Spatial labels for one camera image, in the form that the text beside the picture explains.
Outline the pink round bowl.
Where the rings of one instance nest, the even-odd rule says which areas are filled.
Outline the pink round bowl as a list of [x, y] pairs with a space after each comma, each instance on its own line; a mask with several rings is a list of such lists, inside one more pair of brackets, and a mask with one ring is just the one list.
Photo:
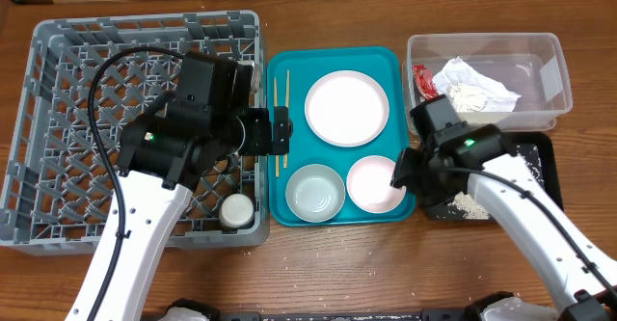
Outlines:
[[398, 207], [406, 196], [406, 187], [390, 185], [395, 163], [385, 156], [370, 155], [358, 160], [346, 177], [347, 193], [361, 210], [385, 214]]

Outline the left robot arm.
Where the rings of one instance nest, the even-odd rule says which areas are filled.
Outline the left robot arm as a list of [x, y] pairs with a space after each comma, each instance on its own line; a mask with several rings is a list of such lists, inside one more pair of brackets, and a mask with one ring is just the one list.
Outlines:
[[108, 224], [68, 320], [138, 320], [164, 248], [192, 195], [184, 186], [131, 172], [120, 178]]

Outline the white paper cup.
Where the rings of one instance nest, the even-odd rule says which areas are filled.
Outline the white paper cup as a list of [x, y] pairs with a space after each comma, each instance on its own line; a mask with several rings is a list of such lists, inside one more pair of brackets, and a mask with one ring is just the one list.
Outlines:
[[219, 220], [223, 227], [244, 228], [249, 226], [255, 217], [252, 200], [243, 194], [228, 196], [219, 211]]

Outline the rice pile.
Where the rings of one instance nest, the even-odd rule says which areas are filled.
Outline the rice pile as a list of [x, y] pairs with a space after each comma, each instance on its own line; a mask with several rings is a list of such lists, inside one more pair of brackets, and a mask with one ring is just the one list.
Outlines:
[[[534, 179], [542, 186], [545, 186], [542, 171], [542, 161], [539, 148], [533, 144], [517, 145], [517, 152], [526, 162]], [[463, 220], [486, 221], [491, 220], [490, 213], [480, 206], [470, 195], [459, 192], [447, 204], [448, 214], [461, 217]]]

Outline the white napkin waste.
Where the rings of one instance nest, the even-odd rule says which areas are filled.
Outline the white napkin waste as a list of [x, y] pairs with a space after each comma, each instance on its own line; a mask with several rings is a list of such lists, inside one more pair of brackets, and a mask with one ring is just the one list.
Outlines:
[[460, 57], [450, 59], [432, 81], [438, 94], [446, 95], [457, 113], [509, 113], [522, 97], [482, 75]]

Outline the red snack wrapper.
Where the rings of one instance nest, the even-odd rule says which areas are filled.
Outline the red snack wrapper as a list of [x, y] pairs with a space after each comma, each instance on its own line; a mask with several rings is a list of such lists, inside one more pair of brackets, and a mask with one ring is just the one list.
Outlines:
[[440, 94], [433, 82], [433, 74], [425, 65], [412, 66], [416, 86], [422, 96], [427, 99], [433, 99]]

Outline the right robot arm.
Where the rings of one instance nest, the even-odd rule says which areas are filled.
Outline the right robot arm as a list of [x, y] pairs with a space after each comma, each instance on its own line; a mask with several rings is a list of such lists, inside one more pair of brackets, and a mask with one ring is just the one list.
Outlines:
[[560, 319], [615, 319], [615, 260], [565, 215], [496, 126], [460, 122], [428, 133], [420, 149], [399, 154], [390, 184], [418, 196], [467, 192], [534, 268]]

